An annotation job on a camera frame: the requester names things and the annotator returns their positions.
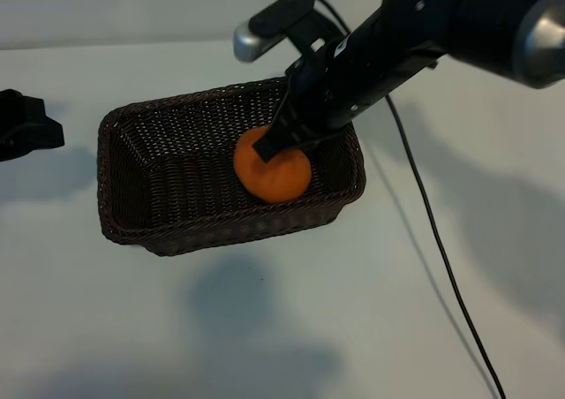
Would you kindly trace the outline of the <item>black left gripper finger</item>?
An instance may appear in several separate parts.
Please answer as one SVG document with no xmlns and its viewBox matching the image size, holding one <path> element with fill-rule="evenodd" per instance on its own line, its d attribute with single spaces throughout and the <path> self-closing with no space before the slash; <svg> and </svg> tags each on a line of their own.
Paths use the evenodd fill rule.
<svg viewBox="0 0 565 399">
<path fill-rule="evenodd" d="M 23 157 L 35 150 L 64 145 L 63 126 L 50 118 L 42 123 L 25 122 L 1 134 L 1 161 Z"/>
<path fill-rule="evenodd" d="M 1 92 L 1 129 L 12 130 L 25 123 L 40 123 L 45 117 L 42 99 L 7 89 Z"/>
</svg>

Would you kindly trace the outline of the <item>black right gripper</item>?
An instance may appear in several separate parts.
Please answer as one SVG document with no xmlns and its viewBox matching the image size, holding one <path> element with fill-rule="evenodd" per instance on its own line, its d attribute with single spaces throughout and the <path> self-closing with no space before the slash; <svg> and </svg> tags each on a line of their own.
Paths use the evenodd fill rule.
<svg viewBox="0 0 565 399">
<path fill-rule="evenodd" d="M 441 56 L 441 19 L 426 0 L 385 0 L 350 34 L 284 0 L 284 33 L 301 57 L 286 71 L 288 97 L 252 147 L 262 161 L 325 139 Z"/>
</svg>

